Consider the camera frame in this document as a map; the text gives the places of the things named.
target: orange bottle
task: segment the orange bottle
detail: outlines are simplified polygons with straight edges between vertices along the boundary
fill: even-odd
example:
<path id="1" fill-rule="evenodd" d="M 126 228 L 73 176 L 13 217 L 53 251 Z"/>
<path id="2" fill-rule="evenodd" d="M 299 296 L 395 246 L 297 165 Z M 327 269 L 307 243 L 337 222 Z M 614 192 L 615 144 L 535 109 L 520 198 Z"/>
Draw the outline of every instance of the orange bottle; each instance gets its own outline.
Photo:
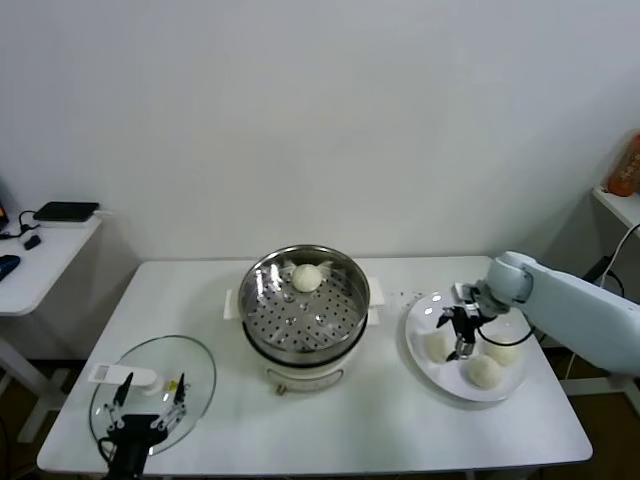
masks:
<path id="1" fill-rule="evenodd" d="M 628 197 L 640 187 L 640 135 L 633 137 L 615 170 L 607 180 L 607 190 Z"/>

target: stainless steel steamer basket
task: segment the stainless steel steamer basket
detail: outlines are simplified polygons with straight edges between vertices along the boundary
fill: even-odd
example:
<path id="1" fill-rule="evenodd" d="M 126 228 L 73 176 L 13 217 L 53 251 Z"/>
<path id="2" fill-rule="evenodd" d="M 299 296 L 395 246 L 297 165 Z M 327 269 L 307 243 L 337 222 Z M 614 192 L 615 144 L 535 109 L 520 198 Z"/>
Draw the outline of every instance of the stainless steel steamer basket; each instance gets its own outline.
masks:
<path id="1" fill-rule="evenodd" d="M 291 284 L 293 270 L 303 264 L 324 264 L 323 281 L 310 293 Z M 258 353 L 287 367 L 318 367 L 345 355 L 362 337 L 369 284 L 347 255 L 296 245 L 251 267 L 240 285 L 238 306 L 246 337 Z"/>

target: mouse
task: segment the mouse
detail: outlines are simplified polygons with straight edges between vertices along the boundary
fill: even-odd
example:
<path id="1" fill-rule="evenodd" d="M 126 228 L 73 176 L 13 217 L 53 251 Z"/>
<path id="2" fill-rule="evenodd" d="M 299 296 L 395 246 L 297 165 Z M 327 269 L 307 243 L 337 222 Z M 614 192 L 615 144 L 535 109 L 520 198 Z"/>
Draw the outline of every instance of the mouse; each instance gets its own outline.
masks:
<path id="1" fill-rule="evenodd" d="M 0 256 L 0 281 L 9 275 L 20 263 L 20 257 L 17 255 Z"/>

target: steamed bun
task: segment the steamed bun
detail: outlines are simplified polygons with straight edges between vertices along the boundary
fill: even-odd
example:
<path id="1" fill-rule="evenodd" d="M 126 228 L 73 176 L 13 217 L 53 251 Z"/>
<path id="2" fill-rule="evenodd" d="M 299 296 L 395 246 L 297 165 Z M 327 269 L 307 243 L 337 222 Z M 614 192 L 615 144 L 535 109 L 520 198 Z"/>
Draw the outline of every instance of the steamed bun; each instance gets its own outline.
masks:
<path id="1" fill-rule="evenodd" d="M 491 340 L 495 340 L 496 342 L 500 343 L 509 342 L 509 340 L 504 337 L 491 337 Z M 518 359 L 518 348 L 515 346 L 500 347 L 499 345 L 494 345 L 487 342 L 487 355 L 489 355 L 503 367 L 508 367 L 510 365 L 513 365 Z"/>
<path id="2" fill-rule="evenodd" d="M 432 362 L 446 363 L 447 357 L 453 352 L 453 344 L 443 331 L 438 330 L 425 336 L 424 349 Z"/>
<path id="3" fill-rule="evenodd" d="M 467 378 L 483 390 L 491 390 L 502 380 L 500 365 L 488 355 L 474 355 L 464 364 Z"/>
<path id="4" fill-rule="evenodd" d="M 322 272 L 315 265 L 298 265 L 291 275 L 291 283 L 299 292 L 313 292 L 322 283 Z"/>

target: white plate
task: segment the white plate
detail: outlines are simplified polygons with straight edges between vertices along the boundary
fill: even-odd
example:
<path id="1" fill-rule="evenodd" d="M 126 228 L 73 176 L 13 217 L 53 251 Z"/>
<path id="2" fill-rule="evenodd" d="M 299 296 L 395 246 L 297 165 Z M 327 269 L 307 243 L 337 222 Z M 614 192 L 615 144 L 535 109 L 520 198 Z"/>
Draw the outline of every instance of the white plate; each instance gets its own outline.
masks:
<path id="1" fill-rule="evenodd" d="M 439 387 L 453 395 L 472 400 L 474 402 L 496 402 L 511 395 L 520 386 L 526 373 L 525 349 L 518 347 L 517 361 L 509 367 L 502 369 L 502 380 L 497 387 L 483 390 L 473 385 L 465 377 L 463 371 L 464 360 L 438 364 L 432 362 L 424 347 L 424 337 L 436 331 L 436 325 L 443 307 L 455 305 L 450 293 L 434 292 L 419 299 L 409 311 L 405 323 L 405 338 L 411 356 L 424 374 Z M 510 315 L 498 316 L 494 321 L 482 327 L 482 332 L 488 336 L 501 335 L 509 341 L 518 340 L 527 334 L 528 329 L 522 328 L 525 322 L 514 322 Z M 455 344 L 455 333 L 451 322 L 446 323 L 440 330 Z M 486 342 L 478 337 L 474 355 L 486 352 Z"/>

